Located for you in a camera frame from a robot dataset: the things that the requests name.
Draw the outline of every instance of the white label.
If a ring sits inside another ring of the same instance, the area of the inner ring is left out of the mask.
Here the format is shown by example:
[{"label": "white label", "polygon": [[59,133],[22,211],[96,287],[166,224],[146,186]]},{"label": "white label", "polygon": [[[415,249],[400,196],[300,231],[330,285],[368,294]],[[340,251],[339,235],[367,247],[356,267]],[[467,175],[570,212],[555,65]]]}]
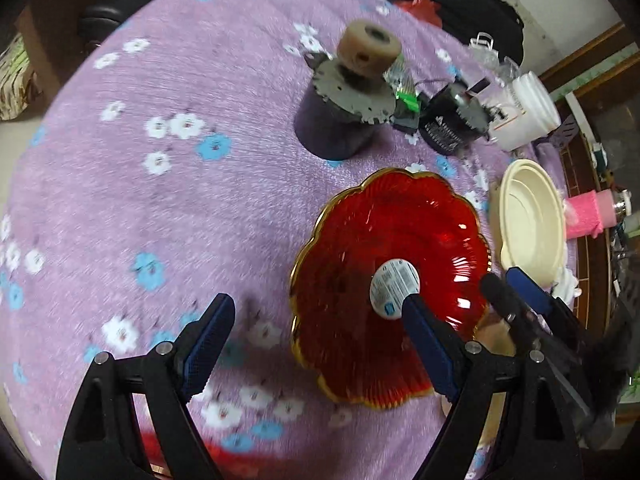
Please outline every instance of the white label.
[{"label": "white label", "polygon": [[369,299],[376,313],[385,319],[402,317],[402,302],[420,292],[418,271],[406,260],[389,260],[373,275]]}]

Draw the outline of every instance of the table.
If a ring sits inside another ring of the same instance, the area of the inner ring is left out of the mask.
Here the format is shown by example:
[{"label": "table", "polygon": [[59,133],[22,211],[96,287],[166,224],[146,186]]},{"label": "table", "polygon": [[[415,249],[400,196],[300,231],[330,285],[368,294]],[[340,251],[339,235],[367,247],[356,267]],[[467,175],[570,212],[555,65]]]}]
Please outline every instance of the table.
[{"label": "table", "polygon": [[[190,403],[222,470],[412,478],[444,421],[439,400],[334,406],[290,353],[289,273],[321,207],[387,166],[446,177],[490,240],[489,185],[516,155],[480,140],[446,159],[390,127],[342,163],[307,152],[292,130],[311,75],[301,51],[331,51],[356,18],[398,35],[417,80],[490,76],[452,37],[385,0],[155,0],[60,92],[0,226],[0,375],[43,476],[53,478],[95,354],[145,353],[226,292],[236,325]],[[542,154],[564,189],[557,153]],[[518,156],[536,157],[530,146]],[[144,400],[136,406],[148,433]]]}]

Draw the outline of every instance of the green object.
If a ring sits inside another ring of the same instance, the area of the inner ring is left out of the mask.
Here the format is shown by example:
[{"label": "green object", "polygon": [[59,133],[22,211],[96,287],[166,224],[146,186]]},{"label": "green object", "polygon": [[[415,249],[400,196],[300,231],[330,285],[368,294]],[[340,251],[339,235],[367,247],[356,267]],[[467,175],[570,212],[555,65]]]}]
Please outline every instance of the green object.
[{"label": "green object", "polygon": [[404,92],[398,92],[396,94],[398,99],[402,99],[406,107],[409,108],[412,112],[418,113],[420,111],[420,103],[418,102],[418,98],[415,95],[405,94]]}]

